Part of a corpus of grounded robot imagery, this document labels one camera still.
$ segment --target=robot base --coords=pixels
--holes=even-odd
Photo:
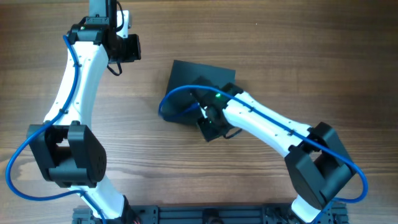
[[[300,222],[290,215],[289,208],[289,203],[215,207],[131,206],[140,218],[138,224],[299,224]],[[72,224],[102,223],[101,219],[93,216],[89,208],[76,208],[73,211]],[[318,223],[348,224],[346,205],[334,203]]]

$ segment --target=wooden surface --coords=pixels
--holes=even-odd
[[[284,160],[248,133],[206,143],[195,128],[162,121],[158,104],[174,59],[236,70],[237,84],[297,121],[336,128],[369,181],[352,223],[398,223],[398,5],[393,1],[134,1],[130,32],[142,60],[106,71],[92,129],[107,175],[133,205],[290,202]],[[70,223],[83,202],[16,197],[4,180],[30,124],[42,122],[67,59],[62,35],[86,3],[0,6],[0,223]],[[26,149],[12,171],[32,195],[45,182]],[[361,191],[356,176],[341,197]]]

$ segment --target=table top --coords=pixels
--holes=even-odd
[[[78,196],[29,202],[11,193],[6,164],[50,109],[65,70],[62,35],[87,1],[0,5],[0,223],[70,223]],[[236,83],[280,114],[338,132],[369,181],[352,223],[398,223],[398,5],[394,1],[132,1],[142,60],[105,71],[92,130],[106,174],[132,205],[291,202],[285,162],[248,133],[205,142],[157,115],[173,60],[236,70]],[[12,179],[31,195],[64,192],[43,180],[30,149]],[[356,197],[356,175],[339,194]]]

